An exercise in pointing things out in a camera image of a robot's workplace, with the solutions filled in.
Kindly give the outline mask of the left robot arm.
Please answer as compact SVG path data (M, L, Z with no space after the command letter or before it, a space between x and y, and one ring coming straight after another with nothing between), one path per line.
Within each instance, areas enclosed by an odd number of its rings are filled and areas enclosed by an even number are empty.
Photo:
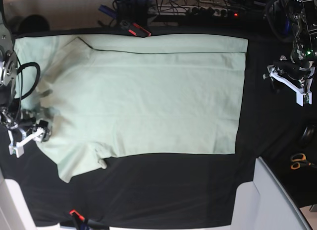
M284 43L291 43L290 57L273 62L270 70L271 80L283 78L308 93L317 67L317 0L268 0L265 15L273 34ZM271 7L280 2L285 14L288 35L282 35L271 16Z

